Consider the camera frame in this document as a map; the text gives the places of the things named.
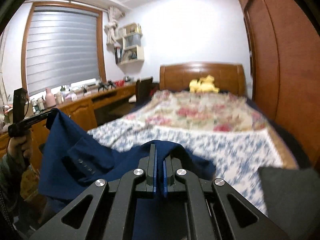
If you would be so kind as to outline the person's left hand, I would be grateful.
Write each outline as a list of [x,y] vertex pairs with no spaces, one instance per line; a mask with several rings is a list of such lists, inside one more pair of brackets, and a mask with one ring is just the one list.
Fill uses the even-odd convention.
[[20,151],[25,158],[31,158],[33,154],[33,139],[31,131],[26,131],[25,135],[22,137],[11,138],[9,140],[7,153],[13,158],[17,158]]

